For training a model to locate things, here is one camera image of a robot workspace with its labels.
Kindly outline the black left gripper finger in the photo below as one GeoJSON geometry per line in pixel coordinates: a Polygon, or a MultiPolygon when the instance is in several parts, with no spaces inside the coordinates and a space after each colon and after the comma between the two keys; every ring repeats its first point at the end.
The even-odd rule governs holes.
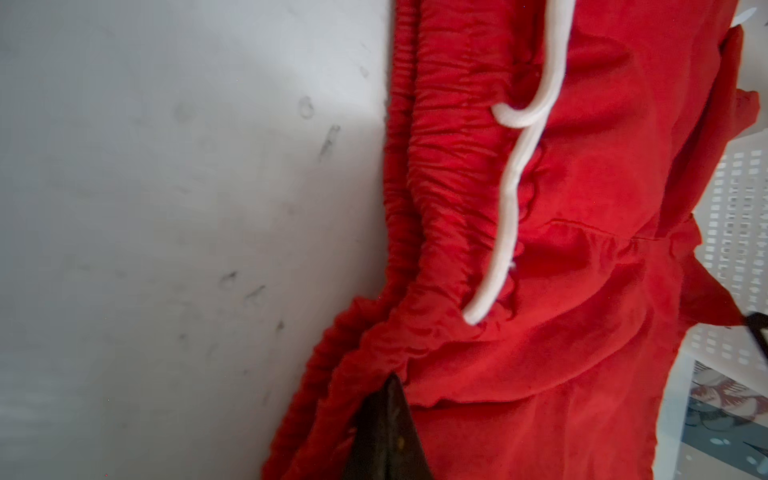
{"type": "Polygon", "coordinates": [[[402,383],[391,374],[368,395],[343,471],[350,480],[432,480],[402,383]]]}

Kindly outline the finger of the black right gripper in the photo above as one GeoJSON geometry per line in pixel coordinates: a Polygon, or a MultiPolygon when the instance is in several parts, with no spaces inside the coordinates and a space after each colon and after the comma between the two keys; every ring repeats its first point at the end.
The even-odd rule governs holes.
{"type": "Polygon", "coordinates": [[[763,313],[754,312],[744,317],[744,323],[750,332],[757,348],[760,351],[764,361],[768,360],[767,329],[768,316],[763,313]]]}

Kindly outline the red shorts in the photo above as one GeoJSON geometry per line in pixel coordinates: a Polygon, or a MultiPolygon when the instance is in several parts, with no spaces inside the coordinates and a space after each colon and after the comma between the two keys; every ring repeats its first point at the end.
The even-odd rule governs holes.
{"type": "Polygon", "coordinates": [[[398,376],[436,479],[649,479],[663,392],[699,322],[741,312],[695,257],[693,210],[760,109],[733,1],[579,1],[560,95],[513,194],[514,265],[487,316],[503,170],[546,59],[543,1],[395,5],[386,285],[338,315],[262,467],[337,479],[363,400],[398,376]]]}

